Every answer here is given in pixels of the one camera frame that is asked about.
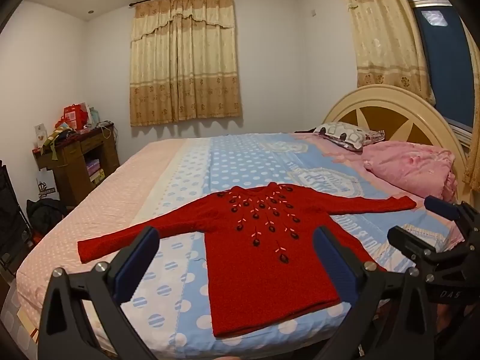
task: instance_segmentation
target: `box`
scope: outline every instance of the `box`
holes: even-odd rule
[[[42,147],[49,136],[43,123],[35,126],[35,134],[37,135],[37,147]]]
[[[93,160],[93,161],[87,162],[87,171],[89,176],[93,175],[99,170],[100,170],[100,160]]]
[[[98,185],[102,182],[104,178],[105,178],[105,172],[103,171],[103,169],[100,169],[94,175],[90,176],[90,181],[95,185]]]

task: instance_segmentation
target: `wooden desk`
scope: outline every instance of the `wooden desk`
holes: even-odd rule
[[[44,154],[33,150],[38,169],[53,170],[60,200],[67,207],[76,207],[96,187],[88,175],[86,156],[100,160],[106,178],[120,166],[113,130],[112,123],[66,139],[55,146],[58,160],[52,159],[51,150]]]

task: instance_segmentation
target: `pillow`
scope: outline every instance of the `pillow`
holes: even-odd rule
[[[384,131],[371,131],[344,122],[323,123],[315,131],[321,137],[353,152],[385,139]]]
[[[371,173],[404,191],[422,198],[455,199],[455,156],[450,150],[390,140],[366,147],[362,160]]]

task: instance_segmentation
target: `sweater neckline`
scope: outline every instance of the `sweater neckline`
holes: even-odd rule
[[[269,192],[272,189],[275,189],[277,187],[278,187],[277,183],[271,182],[264,187],[255,187],[255,188],[248,188],[248,189],[245,189],[245,188],[242,188],[242,187],[239,187],[239,186],[234,186],[231,189],[231,191],[232,192],[238,192],[238,193],[244,194],[246,196],[257,196],[259,194],[265,194],[266,192]]]

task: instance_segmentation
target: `pink bedding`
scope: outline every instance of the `pink bedding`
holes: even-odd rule
[[[20,303],[38,327],[43,299],[52,270],[68,273],[90,270],[95,261],[82,264],[77,241],[126,228],[145,202],[185,139],[168,139],[147,145],[117,169],[35,247],[17,271]],[[111,261],[116,253],[104,258]]]
[[[418,209],[421,209],[420,207],[424,209],[423,199],[419,197],[417,194],[411,191],[402,190],[403,188],[400,189],[392,185],[391,183],[385,181],[384,179],[377,177],[373,173],[367,171],[367,169],[365,169],[361,153],[348,151],[343,147],[337,146],[334,143],[328,141],[327,139],[323,139],[316,134],[304,133],[304,134],[296,134],[296,136],[298,139],[303,139],[308,141],[309,143],[316,145],[319,149],[321,149],[325,153],[325,155],[333,157],[334,161],[342,162],[345,165],[352,167],[358,172],[360,176],[368,180],[370,183],[372,183],[372,185],[375,185],[376,188],[384,191],[385,193],[391,196],[395,196],[395,197],[408,196],[417,202]],[[455,176],[451,172],[449,172],[448,174],[448,180],[445,183],[445,188],[450,189],[452,191],[451,192],[452,194],[454,194],[457,190],[457,181],[455,180]],[[458,229],[457,225],[454,222],[449,222],[446,219],[442,218],[441,216],[434,214],[433,212],[426,211],[426,213],[428,215],[433,216],[434,218],[441,221],[442,223],[444,223],[446,226],[450,228],[450,233],[448,235],[447,240],[445,241],[445,250],[450,250],[459,242],[463,241],[462,234],[460,233],[460,230]]]
[[[457,190],[450,150],[418,143],[385,141],[366,146],[363,165],[377,177],[425,198],[451,202]]]

